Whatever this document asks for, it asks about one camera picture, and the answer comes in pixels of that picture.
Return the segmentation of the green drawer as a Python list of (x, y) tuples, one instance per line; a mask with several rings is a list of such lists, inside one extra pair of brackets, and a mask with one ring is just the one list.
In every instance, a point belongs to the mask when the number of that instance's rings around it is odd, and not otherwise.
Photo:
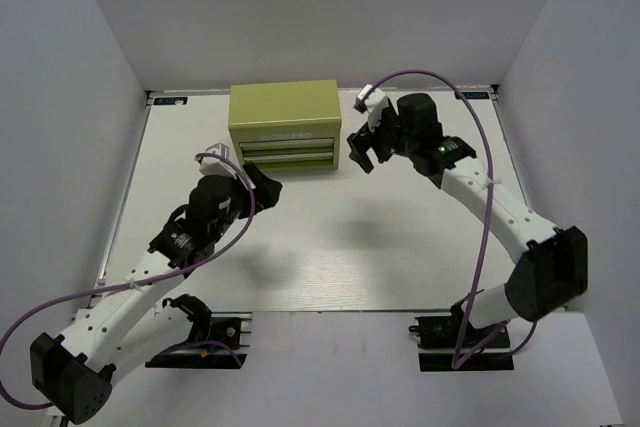
[(240, 143), (240, 148), (243, 152), (267, 151), (267, 150), (314, 149), (314, 148), (328, 148), (329, 150), (332, 150), (333, 146), (334, 146), (333, 138), (275, 140), (275, 141)]
[(334, 154), (331, 151), (284, 152), (274, 154), (251, 153), (244, 156), (246, 162), (257, 165), (294, 165), (294, 164), (332, 164)]

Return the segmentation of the green top drawer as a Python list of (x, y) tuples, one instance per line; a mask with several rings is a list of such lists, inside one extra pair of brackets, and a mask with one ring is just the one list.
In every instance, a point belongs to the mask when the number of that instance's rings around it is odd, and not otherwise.
[(267, 151), (267, 150), (314, 149), (314, 148), (328, 148), (329, 150), (332, 150), (333, 146), (334, 146), (333, 138), (275, 140), (275, 141), (240, 143), (240, 148), (243, 152)]

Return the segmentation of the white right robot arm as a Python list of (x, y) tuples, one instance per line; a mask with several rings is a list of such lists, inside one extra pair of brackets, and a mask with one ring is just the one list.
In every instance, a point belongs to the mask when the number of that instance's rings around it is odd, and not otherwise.
[(444, 134), (437, 107), (425, 93), (392, 102), (381, 90), (365, 86), (355, 109), (366, 123), (349, 135), (349, 157), (365, 172), (375, 162), (398, 155), (482, 221), (514, 263), (502, 285), (461, 304), (451, 321), (453, 337), (472, 346), (488, 327), (522, 318), (538, 321), (583, 295), (588, 287), (588, 241), (577, 227), (561, 229), (541, 217), (504, 186), (493, 183), (474, 149)]

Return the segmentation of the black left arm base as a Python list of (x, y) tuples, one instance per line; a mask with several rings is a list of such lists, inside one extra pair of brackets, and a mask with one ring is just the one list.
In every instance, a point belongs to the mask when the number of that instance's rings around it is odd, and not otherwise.
[(166, 298), (162, 308), (181, 311), (189, 324), (187, 337), (145, 363), (146, 368), (238, 370), (249, 353), (252, 332), (250, 313), (214, 313), (193, 295)]

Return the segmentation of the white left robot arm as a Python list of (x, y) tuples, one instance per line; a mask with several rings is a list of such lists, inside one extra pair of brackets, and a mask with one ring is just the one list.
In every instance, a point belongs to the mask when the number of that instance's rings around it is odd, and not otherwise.
[(102, 409), (116, 384), (141, 365), (184, 351), (190, 360), (213, 356), (243, 364), (238, 317), (217, 318), (191, 294), (170, 293), (194, 265), (210, 259), (237, 220), (274, 207), (280, 182), (255, 164), (240, 172), (220, 164), (204, 169), (185, 204), (168, 217), (118, 292), (109, 292), (57, 336), (30, 346), (34, 387), (69, 422), (81, 425)]

